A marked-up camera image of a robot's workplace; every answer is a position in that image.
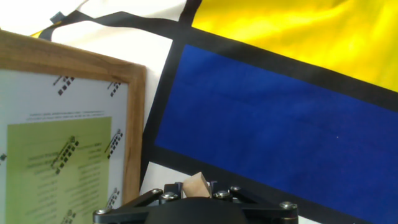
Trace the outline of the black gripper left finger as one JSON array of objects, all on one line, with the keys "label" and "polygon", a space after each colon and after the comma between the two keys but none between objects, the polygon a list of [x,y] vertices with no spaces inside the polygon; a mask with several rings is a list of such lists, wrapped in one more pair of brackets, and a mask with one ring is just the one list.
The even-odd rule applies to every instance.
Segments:
[{"label": "black gripper left finger", "polygon": [[144,223],[156,206],[182,199],[182,183],[165,184],[163,189],[152,189],[117,209],[102,208],[93,212],[93,223]]}]

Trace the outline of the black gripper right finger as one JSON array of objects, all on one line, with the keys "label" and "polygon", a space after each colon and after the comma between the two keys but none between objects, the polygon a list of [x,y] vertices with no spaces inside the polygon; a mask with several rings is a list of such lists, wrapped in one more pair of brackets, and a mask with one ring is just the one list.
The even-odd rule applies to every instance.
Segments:
[{"label": "black gripper right finger", "polygon": [[237,185],[228,187],[210,182],[211,198],[237,205],[248,223],[298,224],[298,205],[293,202],[277,204]]}]

